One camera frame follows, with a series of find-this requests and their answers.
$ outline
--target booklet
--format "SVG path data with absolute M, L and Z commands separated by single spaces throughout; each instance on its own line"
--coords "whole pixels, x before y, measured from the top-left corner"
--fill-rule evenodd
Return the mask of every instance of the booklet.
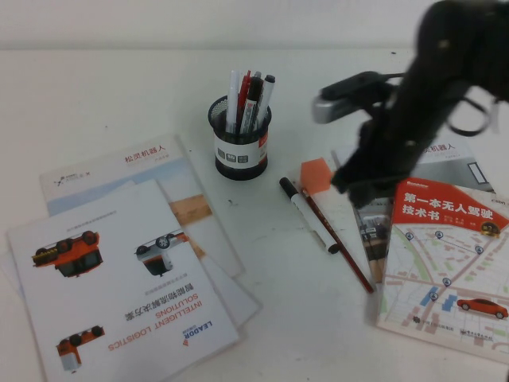
M 41 185 L 55 215 L 148 179 L 161 186 L 233 322 L 241 326 L 259 304 L 228 277 L 241 273 L 242 265 L 174 135 L 43 174 Z
M 403 181 L 377 325 L 509 363 L 508 224 L 509 199 Z
M 48 380 L 156 382 L 238 340 L 156 181 L 8 233 Z
M 355 149 L 354 146 L 343 146 L 334 150 L 332 156 L 336 166 L 345 163 Z M 437 138 L 419 159 L 412 177 L 493 191 L 465 139 L 455 135 Z M 354 208 L 367 261 L 377 283 L 382 282 L 385 267 L 392 203 L 392 198 L 381 197 L 361 209 Z

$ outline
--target white vehicle illustration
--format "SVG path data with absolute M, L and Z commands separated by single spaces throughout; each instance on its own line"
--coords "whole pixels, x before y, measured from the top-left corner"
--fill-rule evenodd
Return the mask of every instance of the white vehicle illustration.
M 188 241 L 188 237 L 181 231 L 174 231 L 168 235 L 144 243 L 136 248 L 136 257 L 145 264 L 146 269 L 154 276 L 163 276 L 173 269 L 169 258 L 172 248 Z

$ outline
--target black marker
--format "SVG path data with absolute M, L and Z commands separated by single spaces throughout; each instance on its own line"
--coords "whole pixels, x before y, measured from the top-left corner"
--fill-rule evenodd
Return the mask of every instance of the black marker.
M 256 111 L 256 125 L 253 123 L 254 129 L 259 129 L 262 127 L 263 120 L 267 114 L 267 108 L 269 107 L 270 95 L 272 95 L 272 89 L 274 89 L 274 83 L 276 82 L 276 77 L 271 76 L 270 74 L 265 77 L 265 81 L 263 81 L 263 90 L 260 100 L 258 102 L 258 109 Z
M 246 106 L 244 108 L 244 116 L 240 125 L 240 134 L 251 132 L 253 122 L 255 121 L 256 104 L 262 94 L 263 80 L 259 77 L 251 77 L 249 92 L 247 93 Z

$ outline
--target black mesh pen holder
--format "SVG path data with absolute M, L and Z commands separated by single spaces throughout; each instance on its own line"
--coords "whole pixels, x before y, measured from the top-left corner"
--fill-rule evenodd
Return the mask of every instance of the black mesh pen holder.
M 208 122 L 214 129 L 216 168 L 234 181 L 247 181 L 267 168 L 267 138 L 272 111 L 267 113 L 259 129 L 247 134 L 231 134 L 226 130 L 227 97 L 221 97 L 208 109 Z

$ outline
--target black robotic arm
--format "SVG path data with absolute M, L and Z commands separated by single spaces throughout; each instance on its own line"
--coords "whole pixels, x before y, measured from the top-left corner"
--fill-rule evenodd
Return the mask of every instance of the black robotic arm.
M 360 73 L 322 89 L 313 103 L 318 123 L 359 109 L 372 118 L 361 128 L 358 149 L 332 179 L 358 208 L 394 195 L 471 86 L 509 99 L 509 5 L 434 4 L 418 32 L 417 56 L 398 88 L 387 84 L 388 78 Z

